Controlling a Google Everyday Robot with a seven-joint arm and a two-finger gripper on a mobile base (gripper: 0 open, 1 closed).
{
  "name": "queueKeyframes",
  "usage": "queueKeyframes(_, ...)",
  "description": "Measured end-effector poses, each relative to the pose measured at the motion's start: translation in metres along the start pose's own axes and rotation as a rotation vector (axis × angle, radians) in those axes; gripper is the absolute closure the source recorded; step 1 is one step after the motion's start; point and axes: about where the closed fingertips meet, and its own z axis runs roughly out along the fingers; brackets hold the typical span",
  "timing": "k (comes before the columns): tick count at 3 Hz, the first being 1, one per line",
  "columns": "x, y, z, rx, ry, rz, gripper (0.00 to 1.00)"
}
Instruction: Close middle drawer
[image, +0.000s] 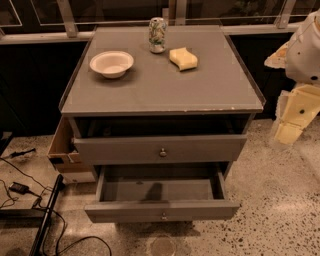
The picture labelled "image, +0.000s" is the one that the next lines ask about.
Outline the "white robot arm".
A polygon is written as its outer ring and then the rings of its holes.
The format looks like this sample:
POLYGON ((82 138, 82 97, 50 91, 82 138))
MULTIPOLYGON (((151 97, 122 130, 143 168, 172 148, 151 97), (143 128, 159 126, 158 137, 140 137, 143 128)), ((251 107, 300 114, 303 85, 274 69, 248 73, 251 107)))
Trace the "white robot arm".
POLYGON ((266 58, 264 65, 285 70, 295 82, 278 98, 274 140, 293 144, 320 112, 320 10, 310 13, 290 40, 266 58))

